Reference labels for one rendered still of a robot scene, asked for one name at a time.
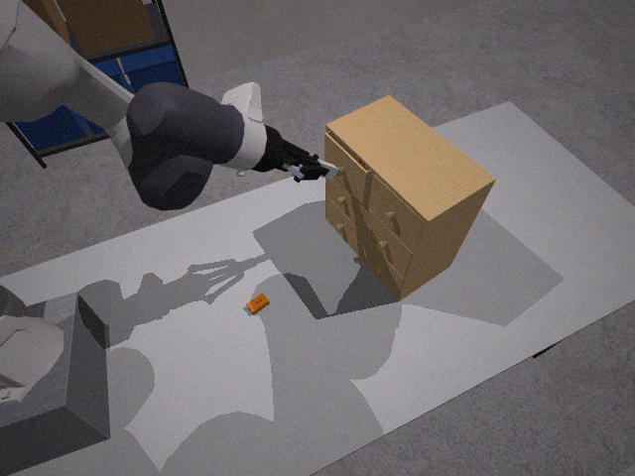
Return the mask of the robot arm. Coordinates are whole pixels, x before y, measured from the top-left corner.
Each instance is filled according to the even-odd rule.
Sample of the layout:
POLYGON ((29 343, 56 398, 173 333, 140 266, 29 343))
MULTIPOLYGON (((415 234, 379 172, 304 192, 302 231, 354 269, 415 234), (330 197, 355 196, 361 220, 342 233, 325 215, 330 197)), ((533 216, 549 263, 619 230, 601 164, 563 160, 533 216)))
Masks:
MULTIPOLYGON (((0 122, 34 122, 61 105, 105 130, 142 201, 162 211, 192 204, 213 165, 244 177, 265 153, 259 84, 226 91, 221 104, 163 81, 134 95, 22 0, 0 0, 0 122)), ((64 331, 0 285, 0 406, 20 403, 63 351, 64 331)))

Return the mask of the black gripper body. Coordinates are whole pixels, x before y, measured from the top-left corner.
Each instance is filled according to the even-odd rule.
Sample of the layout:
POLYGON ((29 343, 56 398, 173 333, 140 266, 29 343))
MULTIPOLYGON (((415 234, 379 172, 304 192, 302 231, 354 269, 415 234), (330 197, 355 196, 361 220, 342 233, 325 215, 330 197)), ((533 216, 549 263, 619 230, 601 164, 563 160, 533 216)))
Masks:
POLYGON ((283 152, 283 140, 276 129, 267 125, 265 125, 265 128, 267 134, 265 153, 260 162, 251 170, 265 173, 277 168, 283 172, 288 172, 287 169, 283 168, 283 165, 287 164, 289 166, 293 166, 297 161, 296 157, 287 155, 283 152))

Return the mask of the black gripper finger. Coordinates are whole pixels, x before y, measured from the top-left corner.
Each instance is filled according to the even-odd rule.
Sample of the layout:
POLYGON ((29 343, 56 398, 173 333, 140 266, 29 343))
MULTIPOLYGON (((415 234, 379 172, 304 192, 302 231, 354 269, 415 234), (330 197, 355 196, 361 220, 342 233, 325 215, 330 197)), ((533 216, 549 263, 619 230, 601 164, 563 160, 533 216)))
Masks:
POLYGON ((318 180, 319 177, 333 180, 339 172, 339 168, 337 167, 302 157, 298 152, 292 151, 288 147, 285 147, 283 152, 296 157, 297 161, 293 166, 283 165, 283 168, 293 174, 294 181, 296 182, 300 182, 301 180, 318 180))
POLYGON ((309 156, 309 152, 308 152, 308 151, 305 151, 305 150, 303 150, 303 149, 301 149, 301 148, 299 148, 299 147, 297 147, 297 146, 293 145, 292 143, 290 143, 290 142, 288 142, 288 141, 286 141, 286 140, 284 140, 284 139, 282 139, 282 140, 283 140, 283 148, 288 147, 288 148, 290 148, 292 151, 298 152, 298 153, 299 153, 302 157, 305 157, 305 158, 308 158, 308 159, 311 159, 311 160, 314 160, 314 161, 317 161, 317 162, 323 162, 323 163, 326 163, 326 164, 329 164, 329 165, 331 165, 331 166, 336 167, 336 166, 335 166, 335 165, 333 165, 333 164, 330 164, 330 163, 327 163, 327 162, 325 162, 325 161, 319 160, 319 159, 318 159, 318 158, 319 158, 319 156, 318 156, 317 154, 314 154, 314 156, 313 156, 313 157, 312 157, 312 156, 309 156))

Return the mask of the small tan wooden chest of drawers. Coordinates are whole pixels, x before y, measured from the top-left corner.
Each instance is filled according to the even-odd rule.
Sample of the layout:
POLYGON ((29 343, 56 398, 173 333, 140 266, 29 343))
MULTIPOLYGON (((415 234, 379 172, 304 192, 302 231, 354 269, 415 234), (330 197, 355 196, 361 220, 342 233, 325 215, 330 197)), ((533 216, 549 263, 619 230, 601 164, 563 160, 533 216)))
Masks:
POLYGON ((414 252, 370 208, 414 253, 404 277, 373 244, 405 279, 395 297, 375 275, 400 301, 450 267, 496 178, 390 95, 326 124, 328 131, 371 170, 362 231, 327 194, 325 179, 325 219, 329 196, 362 232, 359 254, 338 234, 363 262, 364 236, 373 244, 364 234, 373 175, 425 220, 414 252))

